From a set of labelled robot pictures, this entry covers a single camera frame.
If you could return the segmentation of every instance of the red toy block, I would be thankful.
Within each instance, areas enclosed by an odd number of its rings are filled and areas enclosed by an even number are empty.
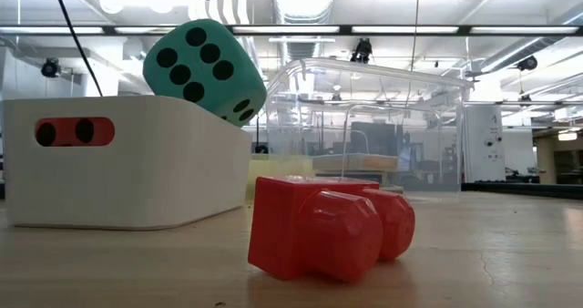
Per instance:
[[[257,178],[249,263],[283,280],[322,272],[349,282],[396,258],[413,238],[413,209],[378,189],[366,180]]]
[[[405,252],[415,230],[415,213],[409,201],[401,195],[383,190],[363,190],[362,195],[373,202],[383,223],[383,246],[380,258],[393,260]]]

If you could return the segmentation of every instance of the transparent plastic bin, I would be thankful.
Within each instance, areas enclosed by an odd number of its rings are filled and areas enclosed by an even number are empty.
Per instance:
[[[389,190],[457,191],[458,114],[471,87],[387,67],[294,61],[268,86],[269,163],[302,161],[302,169],[275,169],[375,180]]]

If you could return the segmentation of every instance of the yellow object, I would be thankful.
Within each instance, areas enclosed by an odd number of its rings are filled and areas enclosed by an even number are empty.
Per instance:
[[[253,198],[255,197],[255,180],[259,176],[286,175],[315,176],[312,168],[312,157],[251,154],[245,202],[253,202]]]

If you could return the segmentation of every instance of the ceiling beam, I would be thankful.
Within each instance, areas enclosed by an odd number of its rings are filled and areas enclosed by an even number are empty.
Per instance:
[[[180,25],[82,25],[74,26],[78,36],[164,36]],[[481,25],[227,25],[235,36],[523,36],[579,37],[583,26],[481,26]],[[4,36],[70,36],[66,26],[5,25]]]

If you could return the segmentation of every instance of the table surface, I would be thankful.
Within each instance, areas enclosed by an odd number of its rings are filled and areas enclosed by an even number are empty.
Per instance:
[[[247,263],[251,206],[165,231],[11,228],[1,307],[576,307],[583,201],[410,194],[412,247],[359,282],[281,282]]]

